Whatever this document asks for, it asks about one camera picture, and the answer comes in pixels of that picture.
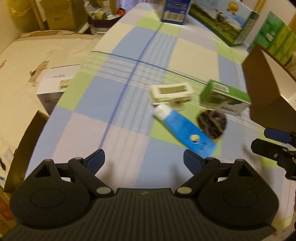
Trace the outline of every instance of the table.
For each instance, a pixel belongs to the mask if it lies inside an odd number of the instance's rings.
[[[228,47],[190,16],[184,26],[162,23],[152,4],[139,3],[100,40],[72,80],[39,138],[27,175],[43,159],[67,162],[103,148],[106,162],[96,176],[111,188],[174,190],[192,176],[183,163],[186,148],[154,119],[149,86],[189,82],[195,93],[180,113],[196,123],[203,109],[199,93],[209,79],[246,91],[240,65],[246,55],[244,47]],[[264,136],[248,110],[227,119],[215,157],[247,160],[279,197],[274,226],[288,226],[295,182],[252,153],[251,142]]]

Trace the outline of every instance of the blue box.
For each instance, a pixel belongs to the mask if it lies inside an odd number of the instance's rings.
[[[192,0],[162,0],[160,3],[160,20],[164,23],[183,25]]]

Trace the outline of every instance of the green and white box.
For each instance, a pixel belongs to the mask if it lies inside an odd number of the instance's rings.
[[[231,115],[241,115],[251,105],[247,93],[218,81],[209,80],[200,94],[200,105]]]

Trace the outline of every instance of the ironing board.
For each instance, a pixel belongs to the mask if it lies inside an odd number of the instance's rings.
[[[246,92],[241,63],[245,47],[228,47],[190,16],[184,26],[162,23],[153,5],[139,3],[99,41],[54,109],[34,150],[27,176],[44,159],[57,163],[102,148],[104,166],[96,174],[114,190],[175,190],[191,176],[183,163],[186,147],[153,117],[149,86],[189,82],[195,93],[180,113],[193,123],[204,108],[199,93],[209,79]],[[273,225],[291,223],[296,183],[275,162],[252,153],[263,128],[227,115],[228,125],[214,156],[223,162],[247,160],[279,198]]]

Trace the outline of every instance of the white box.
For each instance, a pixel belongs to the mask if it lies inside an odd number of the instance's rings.
[[[36,94],[49,115],[80,67],[80,64],[55,67],[42,77]]]

